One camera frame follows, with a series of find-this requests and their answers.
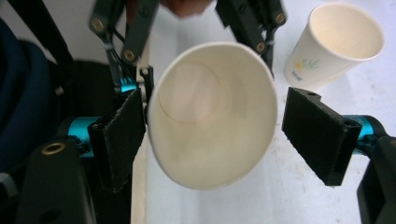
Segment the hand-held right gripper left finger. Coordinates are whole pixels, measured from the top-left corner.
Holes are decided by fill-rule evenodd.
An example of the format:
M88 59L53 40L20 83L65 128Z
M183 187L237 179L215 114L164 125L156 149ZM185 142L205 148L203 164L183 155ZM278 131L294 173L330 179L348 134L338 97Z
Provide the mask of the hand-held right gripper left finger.
M141 90L134 89L120 94L115 106L102 117L73 119L67 135L82 144L82 158L96 161L102 188L119 192L132 173L145 132Z

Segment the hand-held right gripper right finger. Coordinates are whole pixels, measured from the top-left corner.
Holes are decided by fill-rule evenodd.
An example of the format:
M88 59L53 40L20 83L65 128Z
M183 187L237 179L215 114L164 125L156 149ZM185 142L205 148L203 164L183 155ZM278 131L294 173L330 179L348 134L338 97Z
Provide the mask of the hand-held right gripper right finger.
M340 115L321 96L289 88L282 131L305 163L326 186L340 186L353 151L365 135L374 133L365 115Z

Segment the white floral print paper cup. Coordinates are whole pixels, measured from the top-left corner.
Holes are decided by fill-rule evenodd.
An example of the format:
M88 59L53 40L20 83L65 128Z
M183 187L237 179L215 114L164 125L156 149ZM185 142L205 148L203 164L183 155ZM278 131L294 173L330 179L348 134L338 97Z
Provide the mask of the white floral print paper cup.
M315 91L375 58L383 31L368 13L344 3L314 8L284 67L292 87Z

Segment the black diagonal bar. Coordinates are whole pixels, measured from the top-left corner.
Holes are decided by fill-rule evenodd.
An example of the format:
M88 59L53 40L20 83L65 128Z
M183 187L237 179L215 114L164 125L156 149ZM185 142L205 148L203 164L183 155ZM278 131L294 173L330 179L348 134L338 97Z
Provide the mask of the black diagonal bar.
M43 0L7 0L22 21L50 53L58 66L69 69L74 59Z

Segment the dark blue clothing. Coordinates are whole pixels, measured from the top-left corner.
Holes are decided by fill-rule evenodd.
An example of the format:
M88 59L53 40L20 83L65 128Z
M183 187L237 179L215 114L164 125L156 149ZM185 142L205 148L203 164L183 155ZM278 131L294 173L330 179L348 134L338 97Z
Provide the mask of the dark blue clothing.
M57 131L60 106L47 59L0 19L0 172L10 170Z

